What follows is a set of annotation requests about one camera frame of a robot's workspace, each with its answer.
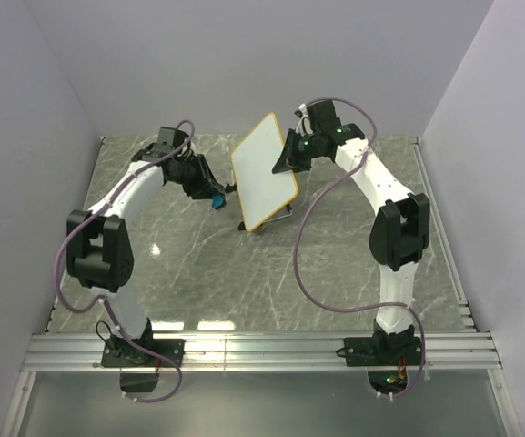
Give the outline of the blue whiteboard eraser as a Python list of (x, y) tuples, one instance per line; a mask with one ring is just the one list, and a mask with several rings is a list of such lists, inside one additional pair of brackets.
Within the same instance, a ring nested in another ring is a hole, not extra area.
[(226, 205), (226, 197), (224, 194), (216, 193), (212, 197), (212, 208), (214, 210), (220, 210)]

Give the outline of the yellow framed whiteboard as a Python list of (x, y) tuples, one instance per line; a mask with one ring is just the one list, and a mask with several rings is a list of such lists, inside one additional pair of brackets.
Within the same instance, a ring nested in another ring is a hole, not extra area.
[(273, 173), (284, 151), (275, 113), (267, 113), (230, 154), (244, 228), (253, 232), (298, 196), (293, 171)]

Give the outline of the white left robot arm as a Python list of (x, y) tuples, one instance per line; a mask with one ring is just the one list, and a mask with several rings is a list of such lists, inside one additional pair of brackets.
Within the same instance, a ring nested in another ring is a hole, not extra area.
[(88, 210), (75, 210), (66, 221), (66, 271), (108, 306), (111, 319), (106, 348), (134, 366), (156, 353), (150, 319), (127, 283), (135, 266), (128, 227), (165, 184), (179, 185), (193, 200), (226, 204), (224, 188), (204, 155), (191, 148), (191, 136), (163, 127), (155, 142), (138, 150), (126, 173)]

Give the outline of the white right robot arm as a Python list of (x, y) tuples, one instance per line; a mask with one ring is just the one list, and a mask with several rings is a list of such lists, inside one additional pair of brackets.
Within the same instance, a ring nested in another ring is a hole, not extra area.
[(353, 181), (375, 215), (369, 250), (379, 265), (379, 303), (368, 360), (375, 365), (425, 360), (426, 341), (412, 308), (415, 274), (429, 245), (430, 202), (389, 171), (372, 150), (373, 141), (354, 124), (303, 135), (290, 129), (273, 172), (307, 171), (314, 158), (331, 158)]

